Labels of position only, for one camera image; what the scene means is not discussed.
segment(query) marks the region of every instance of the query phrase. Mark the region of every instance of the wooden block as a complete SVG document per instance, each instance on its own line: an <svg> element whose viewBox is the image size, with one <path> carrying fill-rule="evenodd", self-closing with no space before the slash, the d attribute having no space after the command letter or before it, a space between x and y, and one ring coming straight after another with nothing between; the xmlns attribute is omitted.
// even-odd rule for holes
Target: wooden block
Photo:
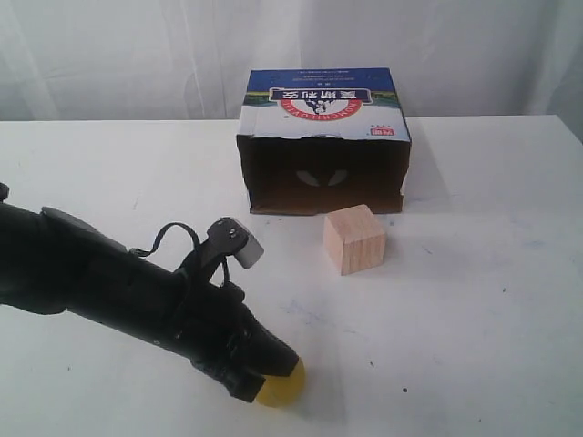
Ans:
<svg viewBox="0 0 583 437"><path fill-rule="evenodd" d="M383 225L366 205L324 219L324 247L341 275L383 264L385 242Z"/></svg>

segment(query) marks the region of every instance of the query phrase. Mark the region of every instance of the yellow ball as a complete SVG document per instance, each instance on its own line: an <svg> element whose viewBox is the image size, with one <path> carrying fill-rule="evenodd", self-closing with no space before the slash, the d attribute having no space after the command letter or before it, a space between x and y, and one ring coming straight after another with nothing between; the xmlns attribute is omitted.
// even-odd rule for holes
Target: yellow ball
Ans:
<svg viewBox="0 0 583 437"><path fill-rule="evenodd" d="M299 359L290 376L266 375L255 401L267 407L290 405L302 393L305 380L306 370L303 368L302 359Z"/></svg>

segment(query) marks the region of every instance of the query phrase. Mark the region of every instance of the table surface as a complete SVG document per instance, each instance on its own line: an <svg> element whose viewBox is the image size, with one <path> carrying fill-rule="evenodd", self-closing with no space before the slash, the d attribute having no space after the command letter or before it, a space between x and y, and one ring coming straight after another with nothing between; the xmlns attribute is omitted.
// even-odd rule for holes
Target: table surface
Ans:
<svg viewBox="0 0 583 437"><path fill-rule="evenodd" d="M231 276L307 367L289 410L73 314L0 307L3 436L580 436L583 147L558 118L412 118L385 263L340 277L323 216L248 211L235 121L0 124L10 203L128 247L239 218L266 253ZM173 269L171 231L154 261Z"/></svg>

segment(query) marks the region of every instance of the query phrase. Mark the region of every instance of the white curtain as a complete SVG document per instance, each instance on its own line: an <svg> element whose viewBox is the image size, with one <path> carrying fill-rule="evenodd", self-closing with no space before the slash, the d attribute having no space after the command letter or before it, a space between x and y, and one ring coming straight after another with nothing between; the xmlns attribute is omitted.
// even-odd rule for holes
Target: white curtain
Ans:
<svg viewBox="0 0 583 437"><path fill-rule="evenodd" d="M583 0L0 0L0 119L233 118L252 68L389 66L409 116L558 113Z"/></svg>

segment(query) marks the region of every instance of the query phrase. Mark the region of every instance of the open box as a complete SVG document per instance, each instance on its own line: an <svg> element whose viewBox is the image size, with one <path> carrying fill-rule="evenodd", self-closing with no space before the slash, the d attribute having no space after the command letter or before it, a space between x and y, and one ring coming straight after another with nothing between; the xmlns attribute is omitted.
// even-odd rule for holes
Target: open box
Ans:
<svg viewBox="0 0 583 437"><path fill-rule="evenodd" d="M237 135L251 212L398 212L411 140L388 68L252 71Z"/></svg>

